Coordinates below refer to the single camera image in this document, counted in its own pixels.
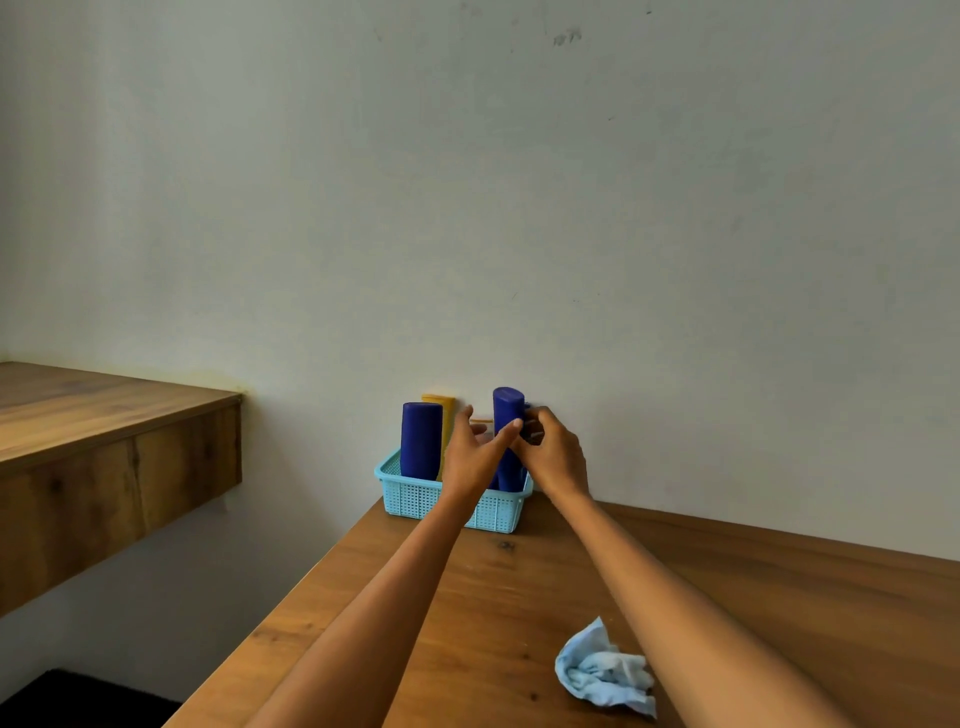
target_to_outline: light blue basket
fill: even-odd
[[[441,484],[436,480],[420,480],[400,474],[399,450],[380,463],[373,473],[383,485],[383,507],[393,516],[422,519],[440,497]],[[534,481],[529,473],[526,473],[523,490],[519,493],[484,491],[467,521],[467,528],[513,533],[520,520],[523,501],[533,492]]]

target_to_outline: white wall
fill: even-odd
[[[9,354],[252,392],[229,512],[0,620],[0,692],[185,697],[424,390],[553,404],[604,499],[960,558],[953,0],[0,3]]]

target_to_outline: wooden countertop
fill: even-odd
[[[0,363],[0,474],[239,402],[241,395],[17,361]]]
[[[863,726],[960,726],[960,563],[605,506],[667,564],[827,687]],[[376,503],[168,726],[241,726],[417,522]],[[389,726],[642,724],[567,694],[553,671],[595,617],[639,648],[572,531],[541,494],[509,536],[465,529]],[[657,687],[662,728],[682,723]]]
[[[239,483],[240,400],[0,364],[0,616]]]

